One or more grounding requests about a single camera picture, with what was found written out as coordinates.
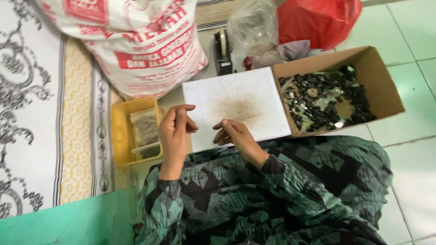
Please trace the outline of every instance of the person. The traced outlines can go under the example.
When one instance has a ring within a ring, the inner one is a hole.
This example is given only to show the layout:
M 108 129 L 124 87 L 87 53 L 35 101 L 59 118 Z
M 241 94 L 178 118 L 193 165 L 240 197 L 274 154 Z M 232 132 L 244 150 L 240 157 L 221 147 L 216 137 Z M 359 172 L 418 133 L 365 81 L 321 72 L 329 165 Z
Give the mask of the person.
M 256 143 L 245 125 L 224 119 L 213 141 L 235 147 L 187 156 L 194 108 L 171 108 L 159 126 L 163 162 L 144 182 L 136 245 L 385 245 L 376 229 L 392 172 L 376 142 Z

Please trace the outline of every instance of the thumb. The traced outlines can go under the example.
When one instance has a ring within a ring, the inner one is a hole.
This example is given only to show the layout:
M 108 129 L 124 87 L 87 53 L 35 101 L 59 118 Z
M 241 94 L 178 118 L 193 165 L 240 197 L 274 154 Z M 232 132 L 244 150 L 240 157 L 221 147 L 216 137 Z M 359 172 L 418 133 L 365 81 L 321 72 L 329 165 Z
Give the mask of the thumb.
M 176 111 L 176 133 L 186 133 L 186 109 L 179 108 Z
M 233 126 L 226 119 L 223 119 L 221 121 L 221 124 L 223 129 L 227 132 L 227 134 L 230 137 L 234 138 L 237 136 L 238 132 L 233 128 Z

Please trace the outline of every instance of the cardboard box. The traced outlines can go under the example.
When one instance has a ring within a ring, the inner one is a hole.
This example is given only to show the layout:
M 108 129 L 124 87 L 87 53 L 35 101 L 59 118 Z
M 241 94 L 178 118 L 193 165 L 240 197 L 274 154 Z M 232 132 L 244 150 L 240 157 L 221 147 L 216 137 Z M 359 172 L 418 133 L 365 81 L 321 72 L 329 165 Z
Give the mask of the cardboard box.
M 292 136 L 306 137 L 326 133 L 327 131 L 307 133 L 298 130 L 284 102 L 279 78 L 290 77 L 295 74 L 303 75 L 317 71 L 326 71 L 339 68 L 343 65 L 354 65 L 356 67 L 356 78 L 366 89 L 366 98 L 370 105 L 369 109 L 377 117 L 377 120 L 405 111 L 391 75 L 375 47 L 366 46 L 309 57 L 272 67 Z M 348 102 L 338 103 L 336 104 L 336 110 L 341 115 L 350 116 L 351 111 L 347 109 L 348 105 Z

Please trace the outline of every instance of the green patterned clothing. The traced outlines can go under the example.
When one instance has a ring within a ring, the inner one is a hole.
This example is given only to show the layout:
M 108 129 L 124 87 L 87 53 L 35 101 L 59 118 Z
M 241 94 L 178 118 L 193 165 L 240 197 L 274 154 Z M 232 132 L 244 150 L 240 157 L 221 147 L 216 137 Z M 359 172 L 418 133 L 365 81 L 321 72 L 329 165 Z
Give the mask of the green patterned clothing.
M 314 136 L 259 142 L 261 170 L 235 148 L 187 156 L 179 180 L 150 168 L 136 245 L 385 245 L 377 222 L 392 181 L 375 142 Z

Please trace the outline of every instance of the white board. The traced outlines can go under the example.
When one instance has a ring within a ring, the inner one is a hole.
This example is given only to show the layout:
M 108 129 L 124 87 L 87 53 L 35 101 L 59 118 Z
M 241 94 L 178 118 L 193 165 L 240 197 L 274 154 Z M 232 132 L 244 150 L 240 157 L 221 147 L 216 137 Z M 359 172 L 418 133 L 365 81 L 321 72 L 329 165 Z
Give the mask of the white board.
M 219 148 L 213 143 L 222 119 L 245 124 L 256 141 L 291 134 L 271 68 L 230 74 L 182 84 L 185 102 L 196 105 L 188 112 L 198 125 L 191 134 L 192 152 Z

